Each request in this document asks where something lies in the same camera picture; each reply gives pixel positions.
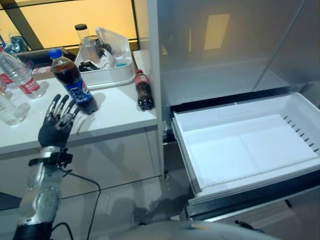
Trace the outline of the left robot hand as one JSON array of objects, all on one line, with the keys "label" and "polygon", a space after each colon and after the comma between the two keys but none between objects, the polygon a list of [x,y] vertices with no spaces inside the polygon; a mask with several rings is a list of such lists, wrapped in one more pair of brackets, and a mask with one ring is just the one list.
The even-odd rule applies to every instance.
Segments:
[{"label": "left robot hand", "polygon": [[63,149],[70,136],[76,116],[80,108],[72,111],[76,101],[69,100],[68,94],[57,94],[48,106],[43,124],[38,133],[41,147],[58,147]]}]

